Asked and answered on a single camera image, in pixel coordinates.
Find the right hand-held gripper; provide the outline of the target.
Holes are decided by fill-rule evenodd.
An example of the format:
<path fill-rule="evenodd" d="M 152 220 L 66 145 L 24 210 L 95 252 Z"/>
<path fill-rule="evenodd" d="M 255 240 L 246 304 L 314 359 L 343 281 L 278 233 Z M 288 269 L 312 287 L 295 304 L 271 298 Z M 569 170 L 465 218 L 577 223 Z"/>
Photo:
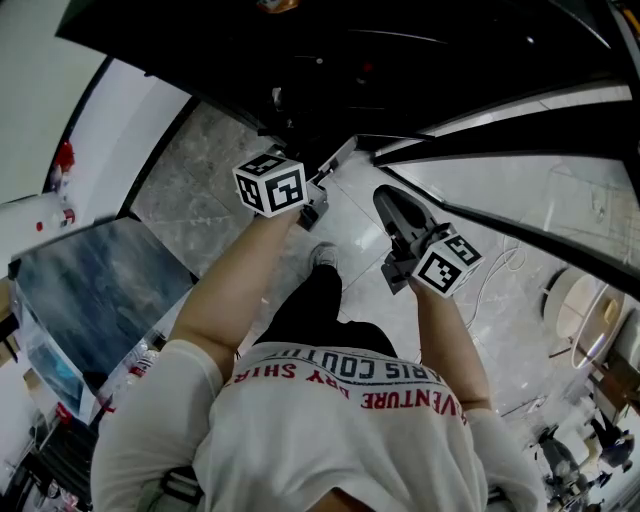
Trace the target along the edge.
<path fill-rule="evenodd" d="M 393 295 L 413 277 L 441 297 L 450 297 L 484 261 L 452 224 L 437 224 L 426 205 L 409 193 L 381 185 L 373 203 L 392 236 L 392 250 L 381 271 Z"/>

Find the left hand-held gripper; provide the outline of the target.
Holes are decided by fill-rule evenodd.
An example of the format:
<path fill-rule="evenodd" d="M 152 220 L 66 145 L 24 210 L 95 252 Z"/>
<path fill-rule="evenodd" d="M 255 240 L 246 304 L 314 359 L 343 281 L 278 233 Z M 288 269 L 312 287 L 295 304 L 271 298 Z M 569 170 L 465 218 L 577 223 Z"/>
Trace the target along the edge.
<path fill-rule="evenodd" d="M 356 147 L 357 138 L 350 137 L 319 167 L 319 173 L 336 171 Z M 233 176 L 241 203 L 265 218 L 300 208 L 297 223 L 312 230 L 328 211 L 326 189 L 308 181 L 304 164 L 287 158 L 279 146 L 274 145 L 237 165 Z"/>

